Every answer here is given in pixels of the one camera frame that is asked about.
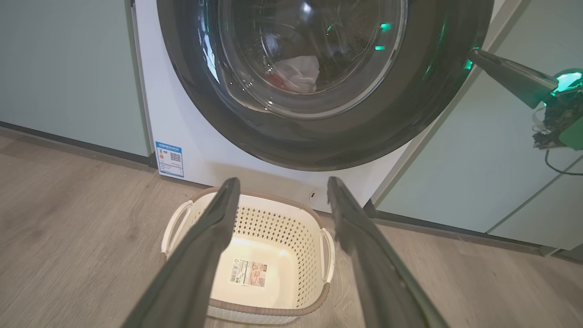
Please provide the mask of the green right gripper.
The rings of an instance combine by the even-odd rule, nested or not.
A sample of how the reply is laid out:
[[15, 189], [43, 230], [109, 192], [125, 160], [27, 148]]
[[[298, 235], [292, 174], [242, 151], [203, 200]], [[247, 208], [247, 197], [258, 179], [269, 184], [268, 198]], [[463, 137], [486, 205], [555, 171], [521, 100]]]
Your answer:
[[478, 48], [468, 59], [529, 108], [542, 102], [533, 113], [534, 148], [583, 149], [582, 69], [566, 69], [552, 77]]

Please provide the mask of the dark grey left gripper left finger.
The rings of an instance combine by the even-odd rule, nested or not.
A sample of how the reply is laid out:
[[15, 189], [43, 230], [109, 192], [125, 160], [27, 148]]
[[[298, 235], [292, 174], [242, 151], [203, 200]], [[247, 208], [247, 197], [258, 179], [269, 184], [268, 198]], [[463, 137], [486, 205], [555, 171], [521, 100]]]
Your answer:
[[221, 253], [229, 245], [241, 194], [227, 179], [189, 229], [133, 311], [125, 328], [202, 328]]

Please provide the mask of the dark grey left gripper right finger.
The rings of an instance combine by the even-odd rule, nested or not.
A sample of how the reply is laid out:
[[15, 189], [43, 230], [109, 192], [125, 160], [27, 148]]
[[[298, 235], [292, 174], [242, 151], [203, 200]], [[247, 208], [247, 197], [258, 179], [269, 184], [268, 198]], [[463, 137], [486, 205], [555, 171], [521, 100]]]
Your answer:
[[368, 328], [446, 328], [394, 248], [339, 177], [327, 181], [335, 238], [350, 256]]

